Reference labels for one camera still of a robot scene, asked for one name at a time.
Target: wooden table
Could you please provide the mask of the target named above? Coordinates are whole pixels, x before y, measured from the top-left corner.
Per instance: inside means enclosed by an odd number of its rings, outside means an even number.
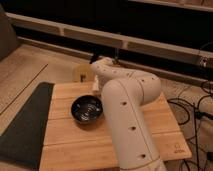
[[[40,170],[80,171],[118,166],[104,116],[95,124],[82,126],[70,115],[72,102],[92,94],[91,89],[92,82],[54,86]],[[191,157],[163,93],[141,109],[164,161]]]

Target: bowl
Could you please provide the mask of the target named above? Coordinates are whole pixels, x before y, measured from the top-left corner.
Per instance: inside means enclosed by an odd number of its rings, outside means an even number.
[[[93,123],[102,113],[101,100],[91,95],[84,95],[77,98],[71,106],[71,114],[80,124]]]

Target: black mat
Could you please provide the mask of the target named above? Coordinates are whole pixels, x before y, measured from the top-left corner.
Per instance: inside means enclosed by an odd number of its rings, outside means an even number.
[[[0,160],[39,168],[53,84],[40,83],[0,137]]]

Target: floor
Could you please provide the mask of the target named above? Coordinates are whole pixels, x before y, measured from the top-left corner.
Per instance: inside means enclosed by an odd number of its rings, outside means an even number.
[[[30,45],[22,45],[17,51],[0,62],[0,135],[14,118],[14,114],[21,108],[26,99],[40,82],[64,83],[73,81],[73,69],[81,63],[88,63],[84,59],[56,53],[53,51],[36,48]],[[167,99],[180,96],[191,103],[197,103],[199,98],[206,95],[199,87],[187,85],[161,78],[162,89]],[[213,113],[213,99],[208,98],[201,104],[203,111]],[[171,104],[171,108],[179,122],[186,119],[185,112]],[[191,120],[181,126],[185,138],[194,135],[193,112]],[[198,132],[199,146],[205,151],[213,151],[213,123],[204,118]],[[195,146],[189,143],[195,161]],[[200,153],[201,168],[204,168],[206,155]],[[182,161],[166,162],[168,171],[178,171]],[[197,170],[190,164],[192,171]],[[1,171],[26,171],[12,164],[0,162]],[[213,170],[213,163],[208,162],[206,171]]]

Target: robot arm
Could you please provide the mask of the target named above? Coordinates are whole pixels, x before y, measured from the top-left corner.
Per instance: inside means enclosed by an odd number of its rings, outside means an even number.
[[[166,171],[140,110],[142,104],[159,96],[159,78],[143,71],[106,66],[102,63],[105,61],[92,64],[92,68],[102,79],[102,104],[120,169]]]

